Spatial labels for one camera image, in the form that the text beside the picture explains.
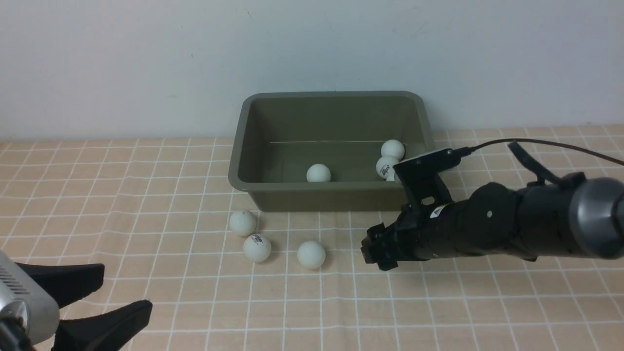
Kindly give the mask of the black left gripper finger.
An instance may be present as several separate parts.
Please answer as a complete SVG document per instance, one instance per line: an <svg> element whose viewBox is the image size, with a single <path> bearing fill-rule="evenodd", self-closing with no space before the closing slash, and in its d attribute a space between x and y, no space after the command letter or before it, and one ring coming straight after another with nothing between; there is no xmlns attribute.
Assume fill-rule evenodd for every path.
<svg viewBox="0 0 624 351"><path fill-rule="evenodd" d="M95 293L103 285L105 265L17 264L56 301L60 309Z"/></svg>
<svg viewBox="0 0 624 351"><path fill-rule="evenodd" d="M141 300L93 317L61 320L52 351L120 351L150 322L152 302Z"/></svg>

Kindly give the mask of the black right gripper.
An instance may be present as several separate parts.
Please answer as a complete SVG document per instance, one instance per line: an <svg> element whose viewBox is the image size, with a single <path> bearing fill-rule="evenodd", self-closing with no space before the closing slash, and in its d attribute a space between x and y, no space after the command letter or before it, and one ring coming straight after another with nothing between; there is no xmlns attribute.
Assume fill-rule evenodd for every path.
<svg viewBox="0 0 624 351"><path fill-rule="evenodd" d="M465 202L417 209L404 205L392 224L381 223L367 230L361 241L366 264L390 271L402 262L468 257L461 223L465 209Z"/></svg>

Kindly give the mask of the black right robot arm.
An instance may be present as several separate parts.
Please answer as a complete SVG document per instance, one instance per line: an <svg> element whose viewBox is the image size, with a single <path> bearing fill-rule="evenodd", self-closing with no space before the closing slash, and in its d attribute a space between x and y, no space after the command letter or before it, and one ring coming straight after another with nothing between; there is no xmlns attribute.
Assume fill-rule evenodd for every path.
<svg viewBox="0 0 624 351"><path fill-rule="evenodd" d="M367 264L510 255L615 260L623 256L623 183L568 174L562 184L532 182L512 190L496 182L453 201L440 177L406 187L408 204L389 225L370 227L361 242Z"/></svg>

